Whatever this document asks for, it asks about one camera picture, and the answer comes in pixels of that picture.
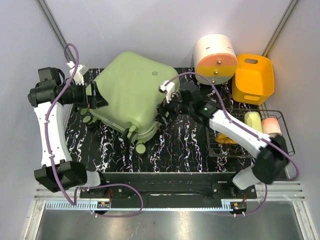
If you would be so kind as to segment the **green hard-shell suitcase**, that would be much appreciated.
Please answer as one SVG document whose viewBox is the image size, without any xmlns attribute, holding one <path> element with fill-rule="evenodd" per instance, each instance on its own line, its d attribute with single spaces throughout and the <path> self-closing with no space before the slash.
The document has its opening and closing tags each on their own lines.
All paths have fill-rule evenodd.
<svg viewBox="0 0 320 240">
<path fill-rule="evenodd" d="M 157 132 L 157 106 L 166 95 L 159 86 L 170 79 L 180 86 L 177 71 L 132 51 L 120 53 L 94 82 L 107 106 L 89 109 L 93 118 L 122 133 L 122 138 L 135 143 L 136 155 L 146 152 L 145 143 Z"/>
</svg>

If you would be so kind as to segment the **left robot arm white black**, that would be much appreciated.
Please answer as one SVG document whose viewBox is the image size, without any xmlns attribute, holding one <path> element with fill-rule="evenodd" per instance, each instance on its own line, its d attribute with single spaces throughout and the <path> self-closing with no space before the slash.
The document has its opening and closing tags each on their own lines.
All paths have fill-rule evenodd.
<svg viewBox="0 0 320 240">
<path fill-rule="evenodd" d="M 53 193 L 82 186 L 89 187 L 95 197 L 103 198 L 108 193 L 107 184 L 99 173 L 72 161 L 63 124 L 64 105 L 89 110 L 108 106 L 95 82 L 90 84 L 91 93 L 86 93 L 87 71 L 85 65 L 71 67 L 71 85 L 66 86 L 67 80 L 59 68 L 38 70 L 39 82 L 27 96 L 38 120 L 42 144 L 41 167 L 34 171 L 34 177 Z"/>
</svg>

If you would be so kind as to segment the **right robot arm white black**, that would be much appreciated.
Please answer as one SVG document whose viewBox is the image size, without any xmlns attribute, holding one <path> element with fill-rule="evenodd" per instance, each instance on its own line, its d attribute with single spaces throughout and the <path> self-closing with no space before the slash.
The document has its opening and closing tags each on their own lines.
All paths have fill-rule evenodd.
<svg viewBox="0 0 320 240">
<path fill-rule="evenodd" d="M 175 91 L 172 86 L 159 86 L 164 100 L 157 106 L 161 123 L 167 125 L 175 115 L 189 115 L 207 128 L 220 132 L 243 147 L 255 163 L 234 175 L 227 185 L 228 195 L 239 198 L 245 189 L 258 183 L 272 184 L 288 165 L 287 144 L 282 135 L 270 136 L 236 119 L 212 100 L 205 100 L 197 88 Z"/>
</svg>

